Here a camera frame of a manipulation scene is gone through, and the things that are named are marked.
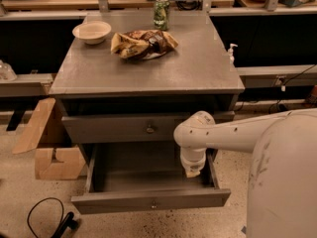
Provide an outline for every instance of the drawer handle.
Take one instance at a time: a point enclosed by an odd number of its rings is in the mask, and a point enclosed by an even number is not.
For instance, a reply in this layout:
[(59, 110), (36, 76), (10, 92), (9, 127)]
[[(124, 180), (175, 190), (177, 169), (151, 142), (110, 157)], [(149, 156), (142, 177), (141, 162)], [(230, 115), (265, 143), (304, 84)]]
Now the drawer handle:
[(152, 134), (152, 133), (154, 133), (154, 132), (155, 132), (155, 128), (153, 128), (151, 124), (148, 125), (147, 133), (148, 133), (148, 134)]

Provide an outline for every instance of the cardboard box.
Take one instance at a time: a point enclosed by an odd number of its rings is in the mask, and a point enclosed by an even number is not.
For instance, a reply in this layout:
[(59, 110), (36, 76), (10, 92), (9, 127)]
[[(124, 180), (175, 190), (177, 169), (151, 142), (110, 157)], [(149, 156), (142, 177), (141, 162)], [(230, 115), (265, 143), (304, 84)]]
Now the cardboard box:
[(77, 179), (85, 166), (78, 146), (72, 147), (53, 98), (40, 100), (13, 154), (35, 153), (36, 179)]

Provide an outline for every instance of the tabletop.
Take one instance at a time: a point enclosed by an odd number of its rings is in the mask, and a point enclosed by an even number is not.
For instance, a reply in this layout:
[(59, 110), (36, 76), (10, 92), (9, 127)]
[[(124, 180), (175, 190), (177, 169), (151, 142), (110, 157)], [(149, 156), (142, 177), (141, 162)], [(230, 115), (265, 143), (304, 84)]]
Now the tabletop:
[(149, 60), (110, 54), (114, 33), (149, 30), (153, 10), (91, 13), (86, 21), (112, 26), (105, 42), (89, 46), (75, 39), (54, 80), (51, 95), (239, 94), (244, 86), (209, 17), (200, 11), (171, 11), (168, 32), (179, 46)]

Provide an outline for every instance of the drawer front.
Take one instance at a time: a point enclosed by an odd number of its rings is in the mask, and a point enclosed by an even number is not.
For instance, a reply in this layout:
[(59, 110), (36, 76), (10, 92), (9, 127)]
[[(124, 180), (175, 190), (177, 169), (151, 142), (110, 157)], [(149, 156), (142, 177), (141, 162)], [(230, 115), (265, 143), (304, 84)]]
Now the drawer front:
[(90, 193), (71, 201), (81, 214), (224, 206), (229, 189)]
[(73, 143), (173, 140), (175, 127), (189, 114), (138, 114), (63, 117)]

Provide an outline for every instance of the open drawer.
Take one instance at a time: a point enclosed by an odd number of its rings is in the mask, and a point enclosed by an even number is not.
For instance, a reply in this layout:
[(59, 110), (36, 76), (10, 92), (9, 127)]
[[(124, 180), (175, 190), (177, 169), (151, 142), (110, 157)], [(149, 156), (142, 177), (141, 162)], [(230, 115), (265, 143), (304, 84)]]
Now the open drawer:
[(173, 141), (95, 145), (85, 194), (71, 201), (81, 214), (223, 206), (212, 153), (200, 176), (187, 178)]

